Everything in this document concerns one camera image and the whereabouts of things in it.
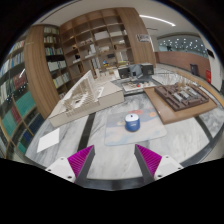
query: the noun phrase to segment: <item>bookshelf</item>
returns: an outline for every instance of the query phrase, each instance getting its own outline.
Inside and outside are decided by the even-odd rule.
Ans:
[[[133,64],[132,47],[117,9],[103,9],[76,17],[60,26],[65,60],[77,81],[88,70]]]
[[[57,26],[44,26],[44,48],[53,83],[59,97],[63,98],[74,83],[65,62],[59,28]]]
[[[28,86],[25,43],[26,33],[12,46],[0,70],[0,157],[23,163],[26,149],[44,121]]]

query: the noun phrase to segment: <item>cylindrical container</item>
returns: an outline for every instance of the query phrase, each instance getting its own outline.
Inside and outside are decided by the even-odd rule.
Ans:
[[[125,117],[125,128],[128,131],[137,131],[140,128],[140,119],[137,114],[128,114]]]

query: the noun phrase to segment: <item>building model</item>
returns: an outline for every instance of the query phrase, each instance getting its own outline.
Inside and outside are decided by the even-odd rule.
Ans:
[[[102,88],[97,88],[92,72],[87,72],[61,101],[66,108],[66,115],[71,116],[99,106],[98,97],[101,92]]]
[[[49,116],[54,127],[124,102],[121,88],[106,76],[98,79],[94,80],[90,70],[75,83]]]
[[[185,79],[174,85],[156,86],[155,92],[174,110],[180,111],[209,102],[209,97]]]

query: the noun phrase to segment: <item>ceiling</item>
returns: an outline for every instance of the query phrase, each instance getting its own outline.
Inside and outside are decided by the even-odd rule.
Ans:
[[[145,23],[148,33],[157,37],[171,33],[194,33],[198,34],[197,29],[191,25],[182,15],[173,9],[151,0],[81,0],[71,1],[64,4],[45,16],[41,17],[35,24],[52,24],[60,26],[70,19],[73,19],[82,14],[104,8],[116,7],[133,7],[139,15],[156,17],[174,23],[176,26],[171,26],[167,23],[142,18]]]

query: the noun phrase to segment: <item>pink triangle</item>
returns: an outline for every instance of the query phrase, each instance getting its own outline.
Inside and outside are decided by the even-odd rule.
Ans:
[[[162,159],[162,156],[160,156],[159,154],[151,151],[150,149],[147,149],[141,145],[137,145],[139,151],[142,154],[142,157],[150,171],[150,173],[152,174],[152,176],[154,176],[159,163]]]
[[[89,146],[85,149],[82,149],[80,151],[78,151],[77,153],[75,153],[74,155],[68,157],[68,162],[73,170],[73,172],[75,173],[76,178],[78,177],[83,164],[86,161],[86,158],[90,152],[90,150],[93,148],[92,146]]]

